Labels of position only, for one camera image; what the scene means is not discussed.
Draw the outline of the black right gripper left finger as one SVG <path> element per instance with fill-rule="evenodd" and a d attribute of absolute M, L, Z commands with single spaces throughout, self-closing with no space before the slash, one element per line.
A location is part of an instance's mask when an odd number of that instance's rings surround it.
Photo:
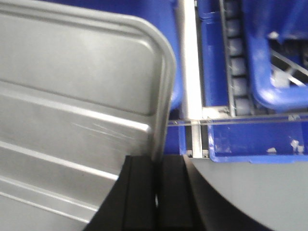
<path fill-rule="evenodd" d="M 153 163 L 148 156 L 126 156 L 120 175 L 85 231 L 154 231 Z"/>

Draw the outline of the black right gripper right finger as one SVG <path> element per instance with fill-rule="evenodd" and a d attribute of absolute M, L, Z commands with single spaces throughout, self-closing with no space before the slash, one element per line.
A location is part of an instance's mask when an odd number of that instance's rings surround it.
<path fill-rule="evenodd" d="M 183 155 L 164 156 L 160 165 L 160 231 L 267 231 L 224 198 Z"/>

